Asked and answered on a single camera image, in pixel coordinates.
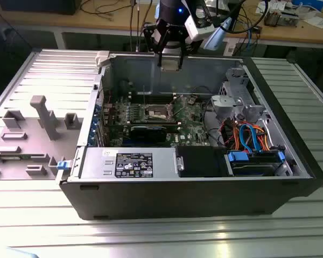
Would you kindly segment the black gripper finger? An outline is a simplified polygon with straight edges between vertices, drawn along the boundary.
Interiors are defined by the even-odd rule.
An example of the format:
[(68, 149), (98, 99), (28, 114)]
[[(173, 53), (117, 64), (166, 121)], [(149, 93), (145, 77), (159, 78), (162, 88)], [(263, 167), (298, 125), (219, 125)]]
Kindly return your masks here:
[(158, 67), (161, 67), (163, 50), (168, 43), (166, 25), (163, 23), (145, 24), (143, 34), (149, 51), (158, 54)]
[(178, 54), (178, 69), (182, 68), (184, 56), (187, 55), (186, 39), (188, 32), (184, 26), (170, 25), (167, 29), (167, 51), (170, 54)]

